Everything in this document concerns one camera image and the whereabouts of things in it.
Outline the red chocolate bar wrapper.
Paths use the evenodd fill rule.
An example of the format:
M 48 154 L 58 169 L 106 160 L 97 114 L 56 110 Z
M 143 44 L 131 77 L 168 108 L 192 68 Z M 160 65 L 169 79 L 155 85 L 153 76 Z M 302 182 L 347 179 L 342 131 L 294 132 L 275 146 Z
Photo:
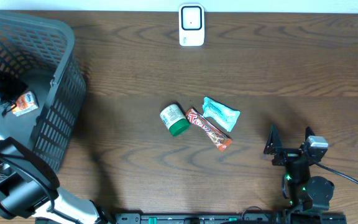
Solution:
M 190 108 L 186 112 L 186 118 L 191 124 L 200 127 L 221 152 L 225 151 L 232 144 L 231 138 L 210 123 L 194 108 Z

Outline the teal tissue packet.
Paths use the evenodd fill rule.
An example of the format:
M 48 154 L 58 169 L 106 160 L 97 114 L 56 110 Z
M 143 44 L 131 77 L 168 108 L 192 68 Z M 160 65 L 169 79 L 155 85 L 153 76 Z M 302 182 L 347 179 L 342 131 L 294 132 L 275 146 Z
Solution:
M 213 118 L 227 132 L 231 132 L 241 114 L 240 111 L 231 109 L 209 97 L 204 97 L 203 116 Z

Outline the orange white small packet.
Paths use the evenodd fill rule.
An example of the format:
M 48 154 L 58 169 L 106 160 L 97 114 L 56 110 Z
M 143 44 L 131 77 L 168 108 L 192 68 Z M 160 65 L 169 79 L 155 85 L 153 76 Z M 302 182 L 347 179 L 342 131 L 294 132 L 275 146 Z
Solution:
M 12 113 L 15 116 L 21 116 L 37 110 L 38 108 L 39 105 L 35 94 L 32 91 L 28 91 L 16 100 L 15 105 L 12 106 Z

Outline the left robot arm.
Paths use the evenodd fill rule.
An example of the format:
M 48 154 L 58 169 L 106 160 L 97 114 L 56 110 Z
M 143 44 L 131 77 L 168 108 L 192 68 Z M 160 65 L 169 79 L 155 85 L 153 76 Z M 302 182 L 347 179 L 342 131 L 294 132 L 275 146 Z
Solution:
M 0 216 L 55 223 L 113 223 L 93 201 L 65 190 L 56 175 L 85 94 L 77 68 L 0 78 Z

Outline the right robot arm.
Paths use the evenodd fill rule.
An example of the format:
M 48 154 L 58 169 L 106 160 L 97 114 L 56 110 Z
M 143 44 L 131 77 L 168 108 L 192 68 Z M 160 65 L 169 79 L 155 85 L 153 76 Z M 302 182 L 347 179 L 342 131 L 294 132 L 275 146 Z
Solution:
M 323 212 L 329 210 L 334 184 L 321 176 L 311 176 L 310 166 L 316 165 L 328 150 L 328 142 L 306 128 L 305 141 L 298 148 L 283 147 L 276 126 L 272 125 L 264 154 L 273 155 L 274 166 L 284 166 L 282 192 L 291 207 L 277 218 L 282 223 L 322 223 Z

